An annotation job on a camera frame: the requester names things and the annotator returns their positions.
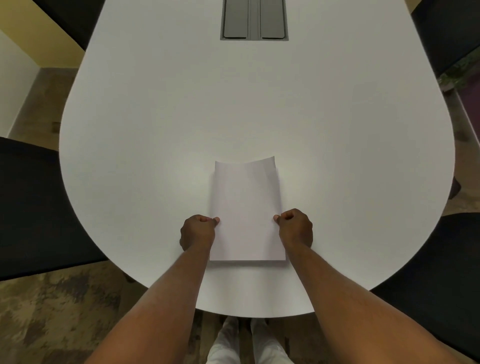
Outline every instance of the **purple wall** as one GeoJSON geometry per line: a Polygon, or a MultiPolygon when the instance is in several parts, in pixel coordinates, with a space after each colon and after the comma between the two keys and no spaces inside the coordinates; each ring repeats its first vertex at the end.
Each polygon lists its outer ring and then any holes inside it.
{"type": "Polygon", "coordinates": [[[472,123],[475,134],[480,139],[480,73],[468,79],[467,87],[458,91],[465,111],[472,123]]]}

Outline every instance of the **leg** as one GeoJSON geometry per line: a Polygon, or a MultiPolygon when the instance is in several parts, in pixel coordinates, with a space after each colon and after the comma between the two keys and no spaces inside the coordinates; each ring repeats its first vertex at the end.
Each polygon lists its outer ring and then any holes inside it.
{"type": "Polygon", "coordinates": [[[207,364],[240,364],[239,321],[227,317],[207,357],[207,364]]]}
{"type": "Polygon", "coordinates": [[[252,319],[253,355],[256,364],[293,364],[265,320],[252,319]]]}

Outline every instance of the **tabletop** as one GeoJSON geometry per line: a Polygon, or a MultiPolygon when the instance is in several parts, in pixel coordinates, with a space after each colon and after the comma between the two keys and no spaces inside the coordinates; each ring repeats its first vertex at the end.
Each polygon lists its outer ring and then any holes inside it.
{"type": "MultiPolygon", "coordinates": [[[[60,163],[99,248],[150,286],[208,214],[215,161],[275,156],[283,209],[367,289],[433,231],[452,126],[404,2],[286,0],[288,40],[221,40],[222,0],[107,0],[67,101],[60,163]]],[[[197,308],[312,312],[290,264],[212,264],[197,308]]]]}

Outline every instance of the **sheet of paper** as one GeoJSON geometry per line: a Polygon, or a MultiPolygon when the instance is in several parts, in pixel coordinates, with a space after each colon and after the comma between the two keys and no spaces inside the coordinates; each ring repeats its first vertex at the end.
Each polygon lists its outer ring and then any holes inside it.
{"type": "Polygon", "coordinates": [[[220,217],[220,223],[210,260],[285,260],[273,221],[281,212],[275,157],[245,164],[215,162],[211,216],[220,217]]]}

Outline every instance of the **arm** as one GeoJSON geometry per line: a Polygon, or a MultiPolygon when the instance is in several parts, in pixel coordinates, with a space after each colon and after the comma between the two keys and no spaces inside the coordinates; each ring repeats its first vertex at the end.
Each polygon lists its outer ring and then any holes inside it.
{"type": "Polygon", "coordinates": [[[274,219],[328,343],[342,364],[458,363],[427,330],[310,249],[312,223],[305,214],[294,209],[274,219]]]}
{"type": "Polygon", "coordinates": [[[107,335],[85,364],[181,363],[218,218],[185,221],[185,252],[107,335]]]}

